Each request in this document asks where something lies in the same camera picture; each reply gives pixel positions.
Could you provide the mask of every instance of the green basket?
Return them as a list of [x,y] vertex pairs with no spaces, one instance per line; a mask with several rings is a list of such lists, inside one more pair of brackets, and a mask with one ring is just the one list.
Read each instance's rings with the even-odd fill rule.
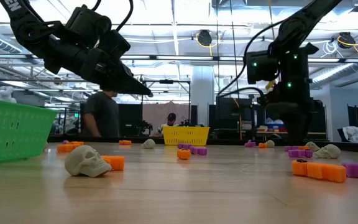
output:
[[0,161],[41,155],[57,112],[0,101]]

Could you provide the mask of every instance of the gray t-shirt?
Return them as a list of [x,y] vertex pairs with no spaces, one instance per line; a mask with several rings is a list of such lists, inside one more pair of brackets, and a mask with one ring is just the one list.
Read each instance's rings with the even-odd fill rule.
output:
[[[119,110],[117,103],[103,92],[91,95],[86,101],[84,114],[91,113],[102,137],[119,137]],[[85,136],[92,136],[85,124]]]

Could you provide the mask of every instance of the man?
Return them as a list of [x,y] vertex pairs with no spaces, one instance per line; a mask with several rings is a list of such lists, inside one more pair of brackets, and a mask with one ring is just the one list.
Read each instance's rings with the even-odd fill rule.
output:
[[91,95],[85,104],[84,121],[85,136],[119,137],[119,111],[117,103],[112,99],[117,93],[105,86],[102,92]]
[[177,115],[175,113],[170,113],[167,117],[168,121],[166,124],[161,124],[158,128],[157,132],[154,133],[154,137],[162,137],[163,136],[163,127],[164,126],[177,126],[175,121],[177,120]]

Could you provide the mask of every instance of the yellow basket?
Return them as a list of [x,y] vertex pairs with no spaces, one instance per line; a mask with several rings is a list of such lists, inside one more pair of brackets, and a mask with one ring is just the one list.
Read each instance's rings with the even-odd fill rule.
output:
[[208,139],[209,127],[177,127],[163,126],[164,142],[168,146],[179,143],[205,146]]

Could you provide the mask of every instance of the skull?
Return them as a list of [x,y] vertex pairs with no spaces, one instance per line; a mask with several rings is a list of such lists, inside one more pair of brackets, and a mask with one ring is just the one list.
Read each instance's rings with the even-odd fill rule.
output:
[[313,154],[315,158],[337,159],[341,155],[341,150],[333,144],[328,144]]
[[274,142],[272,140],[269,140],[266,142],[267,147],[274,147]]
[[97,177],[111,170],[99,153],[91,146],[80,146],[72,150],[65,160],[65,168],[71,175],[84,174]]
[[153,139],[148,139],[146,142],[142,144],[142,148],[144,149],[153,149],[155,147],[155,142]]
[[314,142],[308,142],[306,143],[306,146],[308,146],[309,149],[313,152],[317,152],[318,150],[320,150],[320,148]]

